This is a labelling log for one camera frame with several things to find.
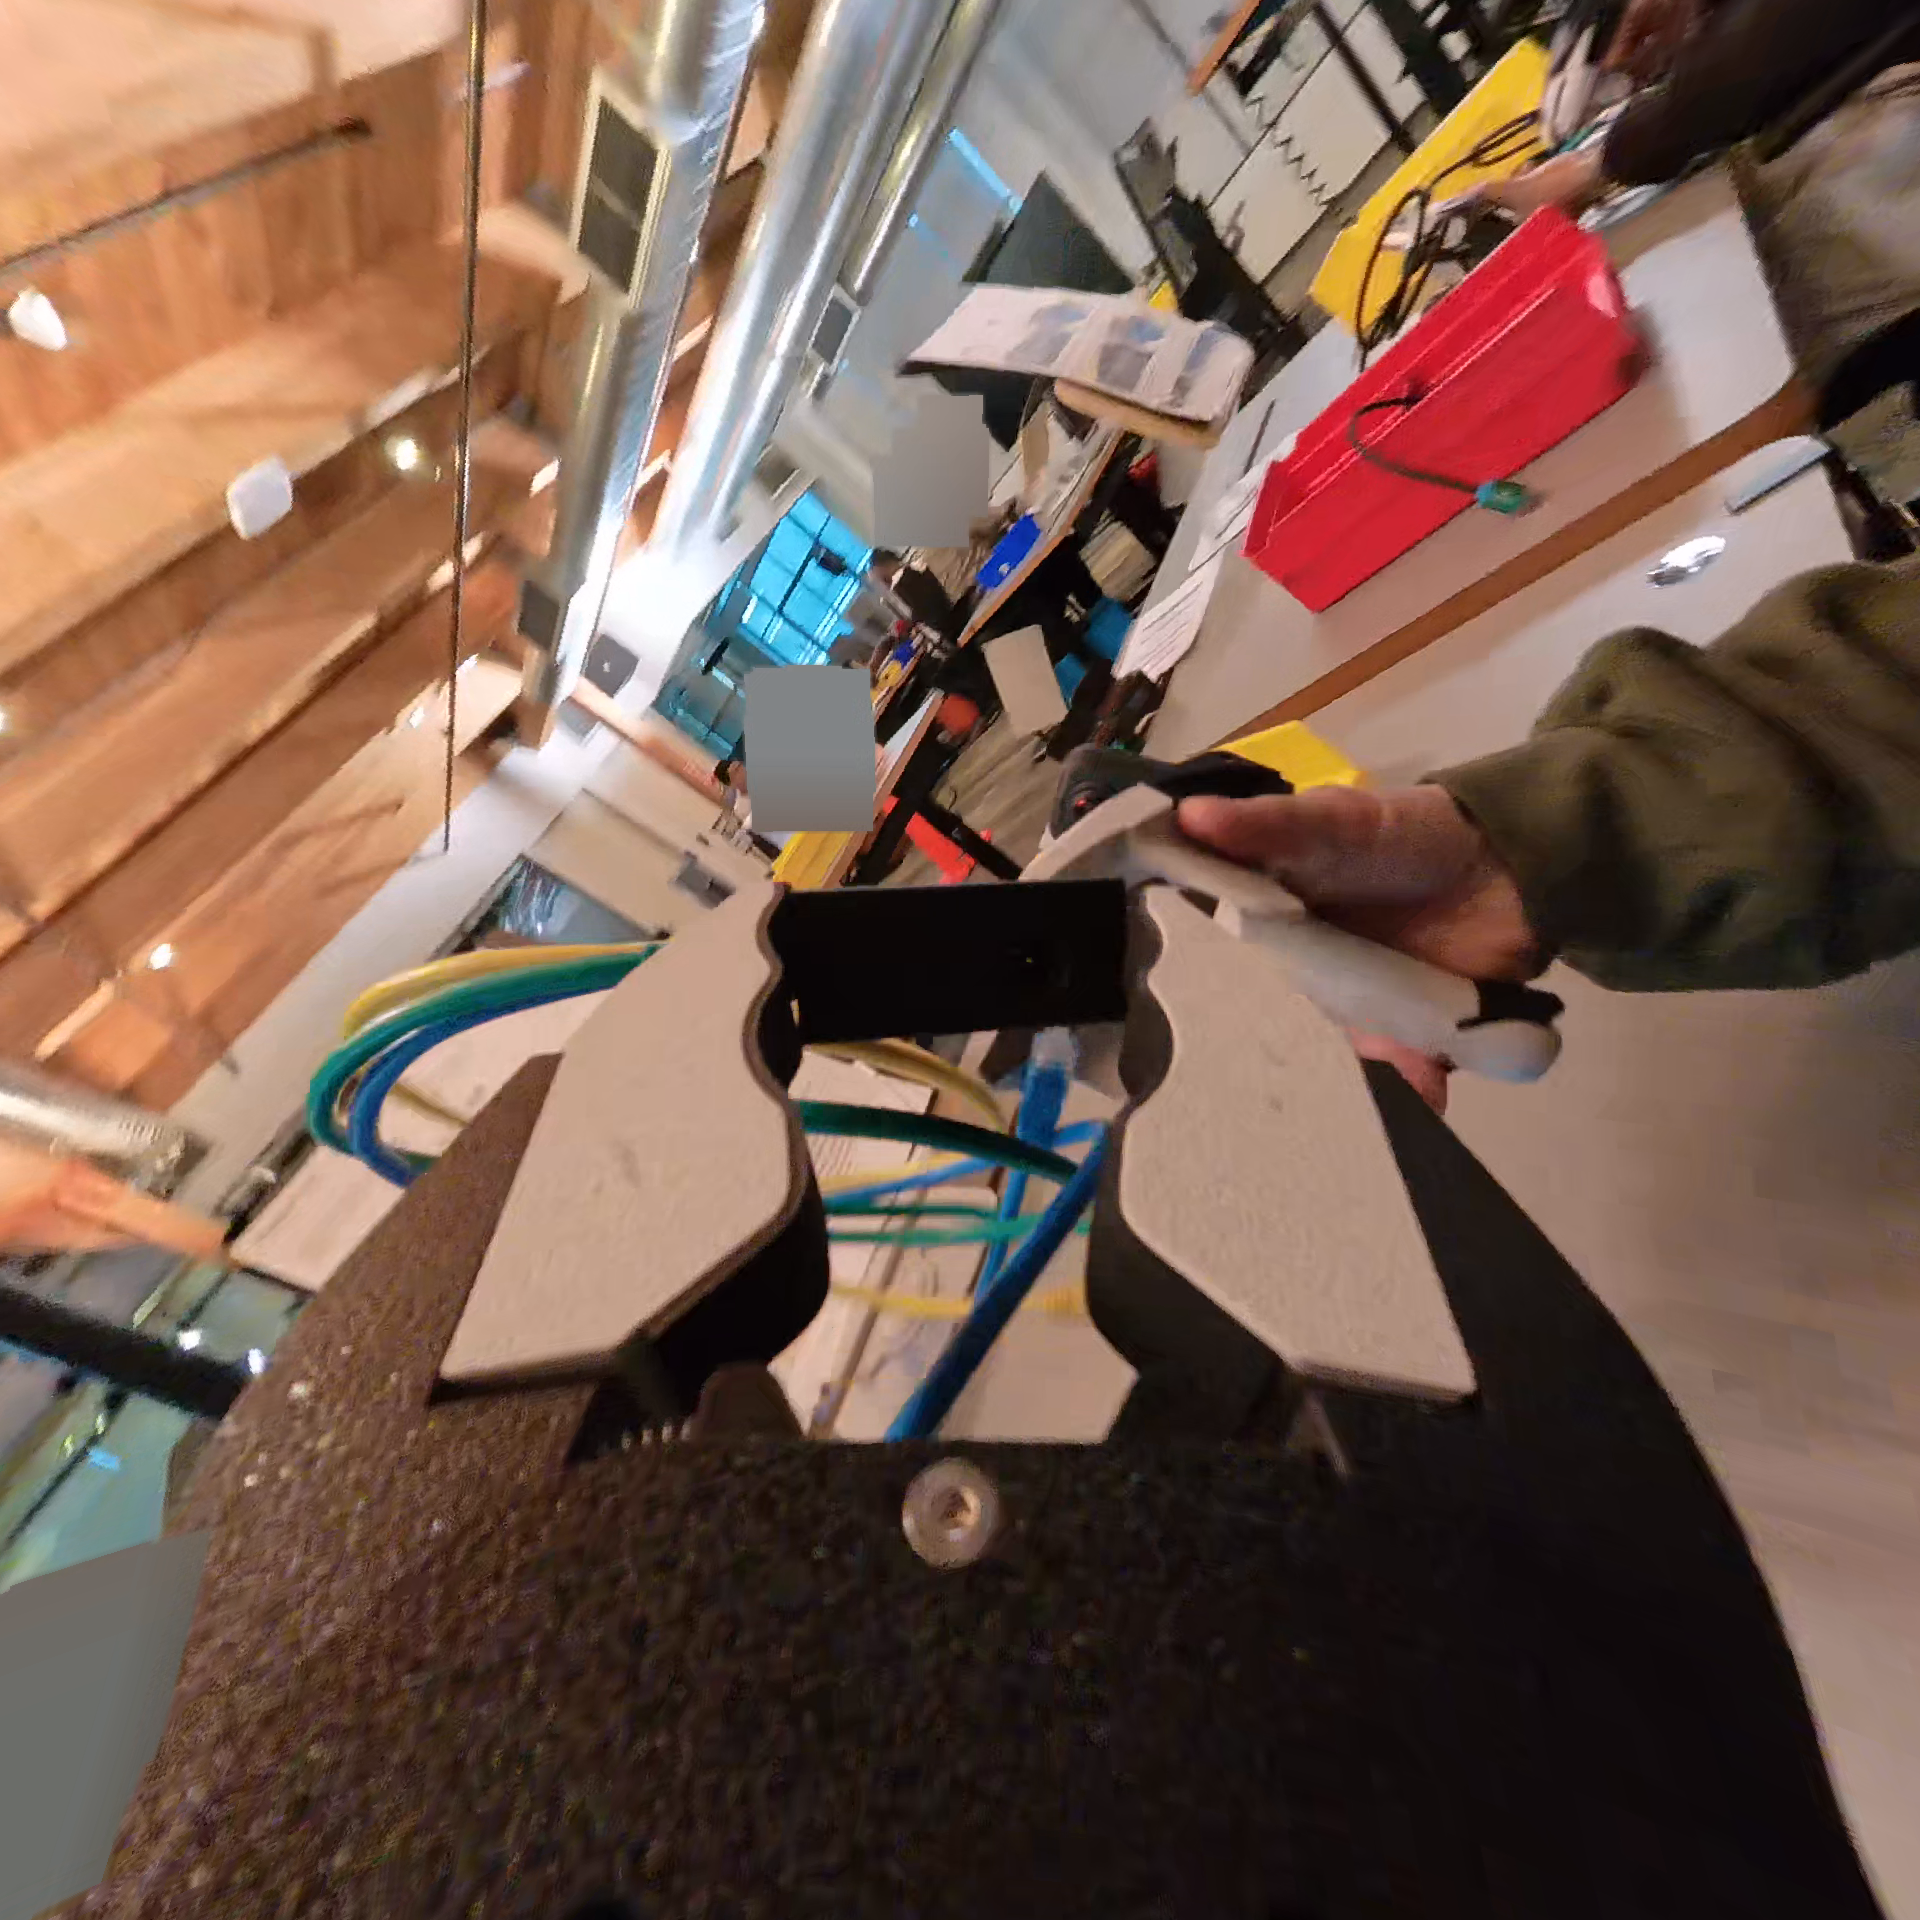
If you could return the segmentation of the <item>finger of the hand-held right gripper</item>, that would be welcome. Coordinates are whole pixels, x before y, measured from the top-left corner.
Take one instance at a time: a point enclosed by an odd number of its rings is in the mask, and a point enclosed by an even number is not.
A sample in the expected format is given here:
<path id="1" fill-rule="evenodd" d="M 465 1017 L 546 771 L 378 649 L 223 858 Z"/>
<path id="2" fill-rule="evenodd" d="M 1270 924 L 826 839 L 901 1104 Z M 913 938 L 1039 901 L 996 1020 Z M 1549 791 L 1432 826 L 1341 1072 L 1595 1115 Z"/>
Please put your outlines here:
<path id="1" fill-rule="evenodd" d="M 1187 854 L 1174 810 L 1173 796 L 1156 788 L 1124 788 L 1051 839 L 1022 870 L 1022 883 L 1182 883 Z"/>

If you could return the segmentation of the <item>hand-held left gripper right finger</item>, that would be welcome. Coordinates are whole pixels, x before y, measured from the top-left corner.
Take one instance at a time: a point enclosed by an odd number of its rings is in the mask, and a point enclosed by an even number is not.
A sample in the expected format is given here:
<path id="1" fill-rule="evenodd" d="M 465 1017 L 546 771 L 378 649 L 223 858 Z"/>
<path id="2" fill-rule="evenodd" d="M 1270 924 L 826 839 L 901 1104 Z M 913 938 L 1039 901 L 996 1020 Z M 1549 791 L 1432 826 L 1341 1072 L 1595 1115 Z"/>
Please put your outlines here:
<path id="1" fill-rule="evenodd" d="M 1459 1406 L 1475 1365 L 1362 1064 L 1167 886 L 1125 942 L 1121 1107 L 1087 1256 L 1139 1380 L 1294 1378 Z"/>

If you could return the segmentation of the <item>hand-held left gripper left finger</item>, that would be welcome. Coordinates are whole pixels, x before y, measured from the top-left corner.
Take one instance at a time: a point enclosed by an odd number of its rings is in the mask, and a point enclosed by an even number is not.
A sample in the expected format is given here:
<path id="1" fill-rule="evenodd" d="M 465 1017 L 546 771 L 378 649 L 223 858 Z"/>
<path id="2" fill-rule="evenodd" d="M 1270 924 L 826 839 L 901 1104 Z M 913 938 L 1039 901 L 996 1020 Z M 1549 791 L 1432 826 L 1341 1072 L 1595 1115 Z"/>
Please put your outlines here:
<path id="1" fill-rule="evenodd" d="M 788 1100 L 798 1043 L 743 887 L 567 1043 L 442 1358 L 445 1388 L 702 1388 L 826 1306 L 826 1210 Z"/>

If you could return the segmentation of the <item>yellow plastic bin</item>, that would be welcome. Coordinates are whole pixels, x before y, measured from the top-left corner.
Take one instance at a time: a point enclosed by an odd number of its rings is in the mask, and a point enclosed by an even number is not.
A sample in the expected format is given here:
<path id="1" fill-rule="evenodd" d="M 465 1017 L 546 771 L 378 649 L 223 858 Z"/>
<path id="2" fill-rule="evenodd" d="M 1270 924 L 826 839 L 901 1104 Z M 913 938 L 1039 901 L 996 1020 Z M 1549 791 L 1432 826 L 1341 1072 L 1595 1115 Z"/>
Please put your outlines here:
<path id="1" fill-rule="evenodd" d="M 1549 47 L 1525 39 L 1346 221 L 1309 285 L 1309 298 L 1346 337 L 1374 324 L 1402 283 L 1411 251 L 1409 197 L 1426 192 L 1428 208 L 1437 210 L 1448 197 L 1511 178 L 1541 156 L 1549 67 Z"/>
<path id="2" fill-rule="evenodd" d="M 1281 722 L 1261 731 L 1239 733 L 1217 750 L 1231 761 L 1285 781 L 1294 793 L 1321 788 L 1362 791 L 1369 783 L 1351 757 L 1313 733 L 1304 722 Z"/>

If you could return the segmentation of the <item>black network switch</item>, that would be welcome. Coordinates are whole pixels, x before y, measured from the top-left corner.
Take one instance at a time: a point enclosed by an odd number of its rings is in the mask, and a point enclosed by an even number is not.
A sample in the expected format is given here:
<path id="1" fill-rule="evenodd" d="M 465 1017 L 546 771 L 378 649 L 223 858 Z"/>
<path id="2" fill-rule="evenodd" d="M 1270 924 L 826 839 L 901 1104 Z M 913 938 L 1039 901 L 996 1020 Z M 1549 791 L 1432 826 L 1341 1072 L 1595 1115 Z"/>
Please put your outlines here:
<path id="1" fill-rule="evenodd" d="M 1113 879 L 781 889 L 751 1036 L 779 1084 L 803 1048 L 1125 1017 L 1131 901 Z"/>

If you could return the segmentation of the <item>person's right hand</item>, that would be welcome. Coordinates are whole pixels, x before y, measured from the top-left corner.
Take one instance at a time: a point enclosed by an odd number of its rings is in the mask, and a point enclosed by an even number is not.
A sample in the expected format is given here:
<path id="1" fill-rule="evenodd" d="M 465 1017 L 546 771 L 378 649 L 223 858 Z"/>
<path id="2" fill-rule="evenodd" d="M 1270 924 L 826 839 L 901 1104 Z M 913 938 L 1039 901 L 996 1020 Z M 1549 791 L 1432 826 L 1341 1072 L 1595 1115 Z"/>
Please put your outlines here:
<path id="1" fill-rule="evenodd" d="M 1536 980 L 1549 950 L 1477 826 L 1432 785 L 1189 796 L 1178 830 L 1267 875 L 1330 924 L 1477 980 Z"/>

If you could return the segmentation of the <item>white paper sheets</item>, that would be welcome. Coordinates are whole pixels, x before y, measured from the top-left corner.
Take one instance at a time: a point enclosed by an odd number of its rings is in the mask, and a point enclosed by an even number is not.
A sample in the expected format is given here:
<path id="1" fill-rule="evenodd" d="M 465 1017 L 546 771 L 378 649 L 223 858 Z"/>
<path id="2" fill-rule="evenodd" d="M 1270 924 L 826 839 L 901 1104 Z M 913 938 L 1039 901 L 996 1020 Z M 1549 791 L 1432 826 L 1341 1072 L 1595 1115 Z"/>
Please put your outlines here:
<path id="1" fill-rule="evenodd" d="M 1213 604 L 1223 563 L 1214 559 L 1187 574 L 1187 577 L 1131 624 L 1115 661 L 1118 680 L 1164 681 L 1196 641 Z"/>

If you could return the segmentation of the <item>red plastic bin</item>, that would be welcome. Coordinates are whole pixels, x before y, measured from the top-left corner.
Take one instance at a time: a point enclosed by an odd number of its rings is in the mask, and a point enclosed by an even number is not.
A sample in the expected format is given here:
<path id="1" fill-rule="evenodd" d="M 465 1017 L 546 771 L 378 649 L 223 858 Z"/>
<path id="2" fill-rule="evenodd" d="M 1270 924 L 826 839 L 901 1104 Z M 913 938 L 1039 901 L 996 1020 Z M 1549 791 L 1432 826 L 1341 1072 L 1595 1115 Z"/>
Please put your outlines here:
<path id="1" fill-rule="evenodd" d="M 1261 480 L 1240 558 L 1324 613 L 1624 398 L 1648 352 L 1596 232 L 1543 208 L 1343 390 Z"/>

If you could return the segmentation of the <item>instruction sheet board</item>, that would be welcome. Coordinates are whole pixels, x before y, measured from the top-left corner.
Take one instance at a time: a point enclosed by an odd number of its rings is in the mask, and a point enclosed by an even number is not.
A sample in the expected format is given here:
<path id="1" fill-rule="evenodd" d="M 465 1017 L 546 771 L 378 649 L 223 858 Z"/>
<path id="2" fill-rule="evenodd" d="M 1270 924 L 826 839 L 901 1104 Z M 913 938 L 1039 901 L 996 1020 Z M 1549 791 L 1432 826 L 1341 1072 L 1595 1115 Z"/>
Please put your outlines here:
<path id="1" fill-rule="evenodd" d="M 901 374 L 1037 381 L 1078 416 L 1205 448 L 1234 419 L 1254 363 L 1231 327 L 1133 296 L 975 283 Z"/>

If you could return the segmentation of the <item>white air vent grille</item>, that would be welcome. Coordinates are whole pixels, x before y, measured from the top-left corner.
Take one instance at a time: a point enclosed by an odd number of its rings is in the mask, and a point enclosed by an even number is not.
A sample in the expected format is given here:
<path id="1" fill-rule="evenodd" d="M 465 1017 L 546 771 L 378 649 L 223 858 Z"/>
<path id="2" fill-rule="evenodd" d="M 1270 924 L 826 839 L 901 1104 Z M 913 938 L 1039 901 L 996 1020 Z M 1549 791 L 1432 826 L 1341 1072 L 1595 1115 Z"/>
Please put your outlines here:
<path id="1" fill-rule="evenodd" d="M 667 150 L 657 131 L 626 94 L 594 72 L 569 238 L 573 253 L 626 302 L 636 296 L 645 273 L 666 180 Z"/>

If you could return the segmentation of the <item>black wall monitor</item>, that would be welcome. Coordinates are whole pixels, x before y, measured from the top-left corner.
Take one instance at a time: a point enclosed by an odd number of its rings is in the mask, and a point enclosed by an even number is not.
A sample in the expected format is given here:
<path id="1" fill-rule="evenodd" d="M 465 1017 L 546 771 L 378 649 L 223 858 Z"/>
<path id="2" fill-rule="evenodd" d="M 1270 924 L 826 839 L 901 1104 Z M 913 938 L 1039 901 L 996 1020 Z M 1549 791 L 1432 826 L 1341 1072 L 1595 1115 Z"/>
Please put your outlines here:
<path id="1" fill-rule="evenodd" d="M 1135 290 L 1133 275 L 1108 253 L 1047 173 L 1032 180 L 1015 212 L 996 221 L 960 282 L 1098 296 L 1124 296 Z"/>

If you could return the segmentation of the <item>silver ventilation duct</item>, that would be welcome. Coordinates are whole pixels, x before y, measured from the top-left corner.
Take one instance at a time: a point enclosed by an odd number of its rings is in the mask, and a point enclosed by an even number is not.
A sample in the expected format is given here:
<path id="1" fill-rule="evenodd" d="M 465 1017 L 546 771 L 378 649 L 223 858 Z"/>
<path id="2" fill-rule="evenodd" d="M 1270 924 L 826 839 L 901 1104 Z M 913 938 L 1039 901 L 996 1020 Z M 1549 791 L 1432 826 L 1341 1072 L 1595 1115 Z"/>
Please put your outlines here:
<path id="1" fill-rule="evenodd" d="M 529 566 L 517 597 L 527 660 L 515 741 L 529 750 L 556 731 L 605 611 L 760 39 L 754 2 L 589 5 L 589 15 L 594 20 L 589 45 L 605 57 L 589 72 L 573 180 L 594 72 L 652 124 L 667 150 L 667 180 L 632 302 L 584 261 L 587 305 L 556 515 L 546 552 Z"/>
<path id="2" fill-rule="evenodd" d="M 681 559 L 733 531 L 842 273 L 863 308 L 997 14 L 996 2 L 813 5 L 650 549 Z"/>

